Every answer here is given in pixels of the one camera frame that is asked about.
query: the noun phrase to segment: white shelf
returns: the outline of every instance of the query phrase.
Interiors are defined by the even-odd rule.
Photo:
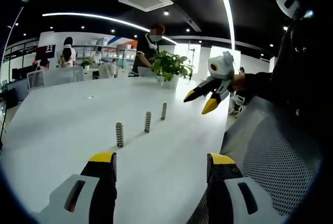
[[[136,49],[123,49],[123,50],[120,49],[119,51],[124,51],[124,50],[125,51],[136,51]]]
[[[89,59],[90,57],[76,57],[77,59]],[[123,59],[123,58],[119,58],[119,57],[115,57],[115,58],[113,58],[113,57],[105,57],[105,58],[103,58],[102,57],[102,59]]]
[[[116,47],[101,46],[101,45],[72,45],[72,47],[102,47],[102,48],[114,48],[114,49],[116,49]]]

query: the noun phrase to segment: curved light strip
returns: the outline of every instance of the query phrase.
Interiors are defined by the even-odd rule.
[[[59,15],[83,16],[83,17],[90,17],[90,18],[96,18],[96,19],[109,20],[109,21],[117,22],[117,23],[120,23],[120,24],[123,24],[123,25],[128,25],[130,27],[137,28],[139,30],[142,30],[144,32],[149,33],[149,29],[147,29],[147,28],[140,27],[139,25],[136,25],[136,24],[133,24],[133,23],[129,23],[127,21],[118,20],[118,19],[110,18],[110,17],[105,17],[105,16],[101,16],[101,15],[82,14],[80,12],[53,12],[51,14],[43,14],[43,17],[46,17],[46,16],[59,16]],[[175,44],[175,45],[178,44],[176,41],[173,41],[172,39],[169,39],[169,38],[167,38],[165,36],[163,36],[162,38],[165,39],[166,41],[171,42],[172,44]]]
[[[230,39],[231,39],[231,48],[235,50],[235,31],[234,31],[234,22],[233,22],[233,15],[231,13],[231,7],[229,0],[223,0],[225,11],[227,12],[227,18],[230,28]]]

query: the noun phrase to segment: person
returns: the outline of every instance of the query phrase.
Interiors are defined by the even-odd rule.
[[[40,66],[37,68],[37,70],[47,71],[49,70],[50,61],[48,59],[41,59]]]
[[[73,67],[75,64],[76,51],[72,45],[73,38],[67,37],[63,43],[63,51],[58,61],[61,68]]]
[[[101,64],[102,63],[102,47],[98,47],[96,51],[93,51],[90,55],[90,61],[93,64]]]
[[[245,73],[244,67],[239,68],[239,74],[244,74],[244,73]]]
[[[142,34],[138,38],[136,57],[133,65],[133,72],[138,73],[138,67],[151,68],[152,57],[159,53],[158,41],[162,39],[165,27],[161,24],[153,24],[149,33]]]

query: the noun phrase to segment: mesh chair back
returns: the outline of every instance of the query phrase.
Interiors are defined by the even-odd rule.
[[[221,154],[264,188],[283,216],[304,199],[322,161],[317,140],[258,97],[225,133]]]
[[[43,88],[45,86],[42,70],[27,73],[27,79],[29,90]]]
[[[57,68],[44,72],[45,87],[83,81],[83,68]]]

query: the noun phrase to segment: black ceiling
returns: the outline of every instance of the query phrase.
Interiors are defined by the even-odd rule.
[[[114,24],[108,21],[74,16],[42,17],[47,12],[86,12],[126,20],[144,27],[160,22],[166,27],[165,34],[199,35],[230,39],[228,21],[223,0],[172,0],[175,5],[143,12],[121,4],[118,0],[4,0],[7,11],[2,22],[2,36],[9,33],[7,25],[12,25],[21,5],[25,8],[18,20],[19,26],[13,29],[9,43],[25,38],[39,37],[41,32],[50,31],[86,31],[110,34],[111,29],[117,35],[133,37],[138,30]],[[248,43],[266,49],[269,55],[276,55],[283,36],[283,26],[288,24],[284,14],[279,10],[275,0],[230,0],[233,13],[236,41]],[[168,9],[169,16],[163,12]],[[187,23],[192,20],[201,32],[191,29]]]

